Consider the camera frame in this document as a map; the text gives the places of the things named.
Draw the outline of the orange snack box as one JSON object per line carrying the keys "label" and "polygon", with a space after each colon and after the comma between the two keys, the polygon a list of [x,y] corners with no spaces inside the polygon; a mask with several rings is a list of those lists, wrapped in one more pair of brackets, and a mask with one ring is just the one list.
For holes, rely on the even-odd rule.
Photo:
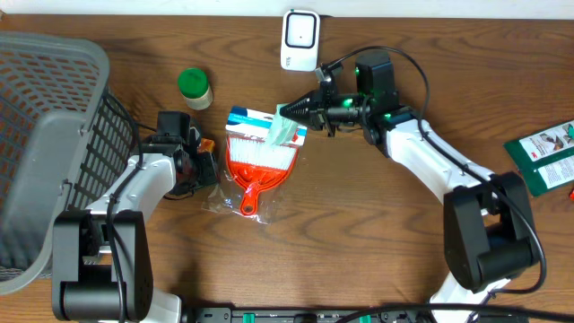
{"label": "orange snack box", "polygon": [[213,153],[215,148],[215,141],[212,139],[202,138],[201,143],[197,148],[198,153]]}

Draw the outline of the pale green wipes packet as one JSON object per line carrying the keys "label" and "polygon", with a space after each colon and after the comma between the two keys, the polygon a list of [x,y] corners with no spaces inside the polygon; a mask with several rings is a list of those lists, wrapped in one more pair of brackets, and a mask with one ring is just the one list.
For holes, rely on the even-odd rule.
{"label": "pale green wipes packet", "polygon": [[267,145],[287,144],[297,134],[299,124],[281,115],[281,108],[284,106],[286,103],[276,106],[276,112],[265,138]]}

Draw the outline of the red dustpan brush package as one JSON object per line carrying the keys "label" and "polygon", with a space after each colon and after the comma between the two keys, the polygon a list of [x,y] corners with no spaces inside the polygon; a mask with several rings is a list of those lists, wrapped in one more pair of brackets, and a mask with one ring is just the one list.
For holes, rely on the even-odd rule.
{"label": "red dustpan brush package", "polygon": [[298,123],[297,134],[289,143],[265,144],[274,114],[231,108],[219,160],[219,182],[204,201],[204,210],[262,224],[271,222],[279,209],[282,186],[291,176],[308,134],[308,128]]}

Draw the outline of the green lid white jar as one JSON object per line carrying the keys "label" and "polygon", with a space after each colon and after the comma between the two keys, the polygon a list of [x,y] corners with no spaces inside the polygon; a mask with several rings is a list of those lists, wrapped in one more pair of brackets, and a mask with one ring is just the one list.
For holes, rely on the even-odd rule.
{"label": "green lid white jar", "polygon": [[213,92],[207,74],[199,68],[188,68],[178,76],[178,88],[187,106],[204,110],[213,102]]}

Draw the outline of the green grip gloves package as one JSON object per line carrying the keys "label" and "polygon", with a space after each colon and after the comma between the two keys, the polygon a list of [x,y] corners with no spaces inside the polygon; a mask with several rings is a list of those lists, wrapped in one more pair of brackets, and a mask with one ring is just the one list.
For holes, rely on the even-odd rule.
{"label": "green grip gloves package", "polygon": [[533,196],[573,182],[572,120],[508,141],[503,147]]}

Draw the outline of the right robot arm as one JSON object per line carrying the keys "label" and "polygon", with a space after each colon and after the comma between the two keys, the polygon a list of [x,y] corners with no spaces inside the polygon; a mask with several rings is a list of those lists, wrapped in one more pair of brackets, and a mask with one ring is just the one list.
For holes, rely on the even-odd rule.
{"label": "right robot arm", "polygon": [[334,135],[359,126],[365,140],[406,167],[442,203],[444,255],[449,273],[431,296],[436,322],[476,322],[478,311],[534,265],[545,266],[525,182],[514,172],[495,174],[458,152],[434,132],[421,111],[403,104],[395,85],[393,48],[351,53],[357,91],[341,94],[335,82],[342,59],[316,70],[318,88],[280,108],[282,117]]}

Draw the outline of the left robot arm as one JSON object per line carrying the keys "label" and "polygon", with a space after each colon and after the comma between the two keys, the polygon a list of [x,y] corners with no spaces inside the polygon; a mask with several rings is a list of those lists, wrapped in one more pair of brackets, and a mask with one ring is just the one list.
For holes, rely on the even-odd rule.
{"label": "left robot arm", "polygon": [[52,310],[62,321],[189,322],[181,297],[155,288],[145,223],[163,198],[185,199],[217,182],[213,153],[188,114],[159,113],[156,132],[116,182],[52,231]]}

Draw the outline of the white barcode scanner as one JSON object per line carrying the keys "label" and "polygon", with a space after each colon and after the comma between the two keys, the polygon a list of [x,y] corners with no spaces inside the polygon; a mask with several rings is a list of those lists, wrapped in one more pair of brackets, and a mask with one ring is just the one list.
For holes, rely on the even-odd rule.
{"label": "white barcode scanner", "polygon": [[317,68],[320,17],[307,10],[290,9],[283,16],[281,67],[296,72]]}

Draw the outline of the grey plastic mesh basket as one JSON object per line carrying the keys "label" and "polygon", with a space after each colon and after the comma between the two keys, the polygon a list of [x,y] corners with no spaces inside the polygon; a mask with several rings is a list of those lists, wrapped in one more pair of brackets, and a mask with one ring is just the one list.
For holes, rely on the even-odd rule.
{"label": "grey plastic mesh basket", "polygon": [[97,44],[1,34],[1,293],[50,275],[52,226],[100,198],[134,147]]}

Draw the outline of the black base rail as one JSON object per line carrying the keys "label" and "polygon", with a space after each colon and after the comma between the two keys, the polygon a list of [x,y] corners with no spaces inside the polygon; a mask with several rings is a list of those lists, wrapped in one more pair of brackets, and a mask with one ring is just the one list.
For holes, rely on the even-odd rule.
{"label": "black base rail", "polygon": [[[186,323],[335,323],[358,309],[337,308],[233,308],[203,307],[183,310]],[[478,314],[468,310],[400,309],[381,310],[353,319],[356,323],[416,322],[529,322],[512,314]]]}

